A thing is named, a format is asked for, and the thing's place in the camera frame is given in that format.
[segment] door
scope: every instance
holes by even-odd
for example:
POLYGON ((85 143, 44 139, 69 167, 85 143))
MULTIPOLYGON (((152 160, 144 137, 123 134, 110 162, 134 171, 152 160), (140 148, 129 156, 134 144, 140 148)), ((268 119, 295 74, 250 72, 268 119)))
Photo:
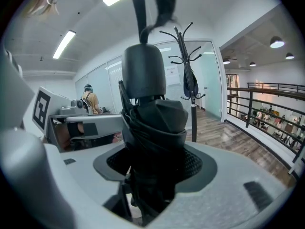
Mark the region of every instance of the door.
POLYGON ((199 93, 205 94, 202 106, 206 115, 221 120, 222 114, 222 92, 218 62, 211 42, 186 42, 186 49, 190 54, 194 49, 201 46, 199 50, 192 53, 190 59, 202 56, 191 63, 199 87, 199 93))

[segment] white ceiling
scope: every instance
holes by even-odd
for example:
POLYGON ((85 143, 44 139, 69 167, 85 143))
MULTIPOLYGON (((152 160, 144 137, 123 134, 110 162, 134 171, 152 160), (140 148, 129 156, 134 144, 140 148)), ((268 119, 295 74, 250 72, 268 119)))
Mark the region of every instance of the white ceiling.
MULTIPOLYGON (((175 16, 179 23, 196 18, 213 27, 234 1, 177 0, 175 16)), ((59 0, 57 8, 59 15, 18 19, 11 27, 6 47, 24 70, 76 72, 90 45, 100 41, 102 52, 137 33, 132 0, 121 0, 110 7, 102 0, 59 0), (55 60, 54 52, 68 30, 75 31, 76 36, 60 59, 55 60)), ((148 24, 152 24, 157 15, 154 0, 146 0, 146 9, 148 24)))
POLYGON ((287 61, 285 57, 288 52, 295 56, 293 60, 305 59, 302 35, 293 19, 281 8, 272 18, 223 49, 221 54, 223 58, 237 59, 230 60, 230 64, 224 65, 225 69, 251 69, 250 62, 255 62, 259 67, 287 61), (271 48, 273 36, 279 36, 285 42, 284 46, 271 48))

